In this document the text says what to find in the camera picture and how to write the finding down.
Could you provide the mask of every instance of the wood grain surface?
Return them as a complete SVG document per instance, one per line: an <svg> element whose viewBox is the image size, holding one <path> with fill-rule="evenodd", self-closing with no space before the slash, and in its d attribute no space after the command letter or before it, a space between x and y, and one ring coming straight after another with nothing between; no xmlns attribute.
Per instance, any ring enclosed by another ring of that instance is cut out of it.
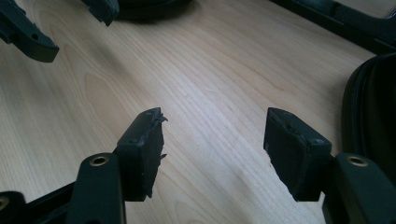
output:
<svg viewBox="0 0 396 224"><path fill-rule="evenodd" d="M28 202L112 151L161 107L164 153L153 198L128 223L323 223L296 203L262 148L269 106L340 148L350 74L374 54L262 0L194 0L174 18L97 21L79 0L19 0L60 47L39 63L0 42L0 191Z"/></svg>

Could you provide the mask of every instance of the black plastic part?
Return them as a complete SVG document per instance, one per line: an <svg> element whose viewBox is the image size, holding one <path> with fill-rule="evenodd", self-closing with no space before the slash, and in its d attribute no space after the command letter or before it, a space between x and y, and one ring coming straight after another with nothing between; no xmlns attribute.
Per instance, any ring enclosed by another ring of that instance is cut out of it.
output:
<svg viewBox="0 0 396 224"><path fill-rule="evenodd" d="M329 183L332 187L332 191L326 191L326 197L324 198L322 211L326 224L348 224L350 223L349 215L347 213L346 206L341 198L339 189L337 189L334 183Z"/></svg>
<svg viewBox="0 0 396 224"><path fill-rule="evenodd" d="M125 221L117 156L112 153L90 156L80 165L65 223L112 224Z"/></svg>
<svg viewBox="0 0 396 224"><path fill-rule="evenodd" d="M162 122L166 118L160 108L139 114L114 150L120 159L123 200L143 202L151 197L163 151Z"/></svg>
<svg viewBox="0 0 396 224"><path fill-rule="evenodd" d="M120 12L119 0L82 0L99 21L104 21L106 26L117 17Z"/></svg>
<svg viewBox="0 0 396 224"><path fill-rule="evenodd" d="M64 224L75 183L68 184L26 205L27 223Z"/></svg>
<svg viewBox="0 0 396 224"><path fill-rule="evenodd" d="M332 179L348 213L349 223L395 223L396 188L367 158L341 153Z"/></svg>
<svg viewBox="0 0 396 224"><path fill-rule="evenodd" d="M0 37L26 56L51 63L59 48L32 24L13 0L0 1Z"/></svg>
<svg viewBox="0 0 396 224"><path fill-rule="evenodd" d="M264 149L296 201L317 201L332 144L290 112L268 108Z"/></svg>
<svg viewBox="0 0 396 224"><path fill-rule="evenodd" d="M332 0L271 1L373 53L396 51L396 13L377 19Z"/></svg>
<svg viewBox="0 0 396 224"><path fill-rule="evenodd" d="M120 14L117 20L142 21L183 11L191 0L120 0Z"/></svg>
<svg viewBox="0 0 396 224"><path fill-rule="evenodd" d="M21 223L26 202L21 193L16 191L0 192L0 224Z"/></svg>
<svg viewBox="0 0 396 224"><path fill-rule="evenodd" d="M396 186L396 53L376 56L350 77L343 100L346 152L375 161Z"/></svg>

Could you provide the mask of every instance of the metal grommet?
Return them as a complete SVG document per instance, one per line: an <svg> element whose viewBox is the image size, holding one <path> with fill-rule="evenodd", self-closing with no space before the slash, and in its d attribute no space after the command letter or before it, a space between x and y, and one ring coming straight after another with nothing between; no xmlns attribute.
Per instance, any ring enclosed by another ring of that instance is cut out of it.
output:
<svg viewBox="0 0 396 224"><path fill-rule="evenodd" d="M354 156L350 156L348 158L346 158L351 164L356 165L356 166L360 166L360 167L366 167L369 165L369 163L367 163L366 160L359 158L359 157L354 157Z"/></svg>
<svg viewBox="0 0 396 224"><path fill-rule="evenodd" d="M101 165L106 164L108 161L109 161L108 157L103 157L103 156L95 157L90 161L90 165L91 166L101 166Z"/></svg>
<svg viewBox="0 0 396 224"><path fill-rule="evenodd" d="M9 204L8 197L0 197L0 211L5 209L8 204Z"/></svg>

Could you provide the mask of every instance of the hole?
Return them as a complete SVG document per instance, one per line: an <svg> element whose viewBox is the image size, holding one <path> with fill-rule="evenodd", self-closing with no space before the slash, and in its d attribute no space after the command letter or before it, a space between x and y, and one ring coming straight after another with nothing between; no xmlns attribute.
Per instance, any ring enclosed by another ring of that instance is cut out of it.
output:
<svg viewBox="0 0 396 224"><path fill-rule="evenodd" d="M364 159L361 159L359 157L348 157L347 160L356 166L365 167L365 166L369 165L369 163L367 163L367 161L365 161Z"/></svg>
<svg viewBox="0 0 396 224"><path fill-rule="evenodd" d="M9 204L8 197L0 197L0 211L5 209Z"/></svg>
<svg viewBox="0 0 396 224"><path fill-rule="evenodd" d="M96 157L90 161L91 166L101 166L108 162L108 157Z"/></svg>

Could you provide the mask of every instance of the wooden table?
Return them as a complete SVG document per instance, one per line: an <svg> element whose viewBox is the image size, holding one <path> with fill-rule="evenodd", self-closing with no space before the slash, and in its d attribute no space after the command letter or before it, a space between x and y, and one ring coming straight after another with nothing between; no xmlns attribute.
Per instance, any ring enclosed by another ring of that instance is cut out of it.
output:
<svg viewBox="0 0 396 224"><path fill-rule="evenodd" d="M99 23L79 0L19 0L60 47L39 63L0 43L0 191L28 202L112 151L161 107L153 198L128 223L323 223L295 203L262 148L267 108L294 113L340 151L351 73L374 54L262 0L195 0L179 17Z"/></svg>

